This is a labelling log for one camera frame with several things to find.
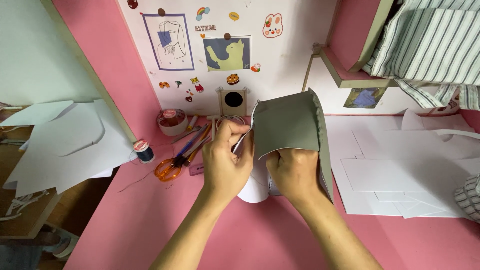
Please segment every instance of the rainbow sticker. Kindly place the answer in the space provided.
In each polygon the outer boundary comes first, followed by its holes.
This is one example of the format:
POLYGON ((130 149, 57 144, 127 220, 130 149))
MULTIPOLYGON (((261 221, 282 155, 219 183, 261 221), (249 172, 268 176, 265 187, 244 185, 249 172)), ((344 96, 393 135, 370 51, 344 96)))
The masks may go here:
POLYGON ((205 13, 205 14, 208 14, 210 12, 210 8, 200 8, 198 11, 197 11, 197 21, 200 21, 202 19, 202 15, 205 13))

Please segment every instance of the yellow cat illustration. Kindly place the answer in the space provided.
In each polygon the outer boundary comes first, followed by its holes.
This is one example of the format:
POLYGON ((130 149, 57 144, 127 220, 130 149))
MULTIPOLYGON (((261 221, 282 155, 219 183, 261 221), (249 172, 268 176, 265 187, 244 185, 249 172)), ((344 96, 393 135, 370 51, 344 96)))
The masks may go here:
POLYGON ((232 42, 227 46, 228 59, 220 60, 211 46, 207 47, 207 51, 213 61, 217 62, 220 68, 208 67, 209 71, 228 71, 243 69, 243 47, 241 39, 238 42, 232 42))

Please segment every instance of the ruler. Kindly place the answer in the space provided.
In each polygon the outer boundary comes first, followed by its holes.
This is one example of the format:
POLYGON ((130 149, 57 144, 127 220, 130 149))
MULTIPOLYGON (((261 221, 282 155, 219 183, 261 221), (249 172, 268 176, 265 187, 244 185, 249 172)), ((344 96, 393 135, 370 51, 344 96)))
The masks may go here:
POLYGON ((202 174, 204 172, 204 164, 203 163, 195 164, 195 165, 191 164, 188 168, 190 170, 190 176, 202 174))

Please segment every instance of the white wall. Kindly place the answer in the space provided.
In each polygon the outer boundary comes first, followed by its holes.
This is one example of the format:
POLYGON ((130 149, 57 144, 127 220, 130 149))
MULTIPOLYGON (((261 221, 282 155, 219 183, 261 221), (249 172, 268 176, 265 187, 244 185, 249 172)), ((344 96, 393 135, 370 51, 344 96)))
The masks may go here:
POLYGON ((39 0, 0 0, 0 102, 100 98, 39 0))
MULTIPOLYGON (((412 98, 405 94, 399 87, 387 89, 375 109, 344 108, 351 89, 339 89, 327 67, 321 58, 314 58, 307 81, 307 88, 310 87, 318 95, 325 114, 398 114, 404 113, 406 109, 412 109, 416 113, 429 113, 431 109, 421 108, 412 98)), ((438 87, 424 87, 424 90, 434 94, 438 87)), ((454 113, 456 108, 448 109, 438 114, 454 113)))
POLYGON ((301 92, 307 71, 312 44, 324 44, 332 21, 336 0, 139 0, 138 7, 131 9, 126 0, 118 0, 119 7, 127 22, 140 58, 144 64, 152 86, 162 108, 178 108, 188 114, 210 115, 219 113, 219 86, 225 90, 249 88, 247 112, 251 113, 257 99, 268 100, 301 92), (201 7, 210 8, 200 21, 196 20, 201 7), (185 14, 187 29, 192 48, 194 71, 161 71, 148 37, 143 14, 158 14, 163 8, 167 14, 185 14), (230 12, 236 12, 240 19, 233 21, 230 12), (280 13, 283 18, 283 32, 275 38, 263 35, 263 26, 269 14, 280 13), (215 25, 215 32, 195 32, 200 25, 215 25), (250 69, 235 71, 208 71, 203 40, 206 37, 223 38, 225 33, 231 36, 251 36, 251 61, 260 63, 259 73, 250 69), (240 82, 228 85, 226 79, 238 74, 240 82), (198 77, 204 88, 203 93, 195 91, 191 78, 198 77), (175 81, 181 81, 177 88, 175 81), (168 82, 170 89, 160 88, 160 82, 168 82), (191 89, 193 102, 186 102, 186 93, 191 89))

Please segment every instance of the tape roll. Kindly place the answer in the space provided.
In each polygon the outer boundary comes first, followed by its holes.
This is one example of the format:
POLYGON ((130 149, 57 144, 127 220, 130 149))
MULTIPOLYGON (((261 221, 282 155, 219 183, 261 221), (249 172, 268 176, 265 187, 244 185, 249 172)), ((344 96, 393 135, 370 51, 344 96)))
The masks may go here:
POLYGON ((168 120, 163 116, 162 112, 157 117, 157 123, 160 130, 167 136, 177 136, 187 130, 188 127, 187 114, 180 109, 174 110, 177 112, 176 117, 179 122, 176 126, 169 126, 168 120))

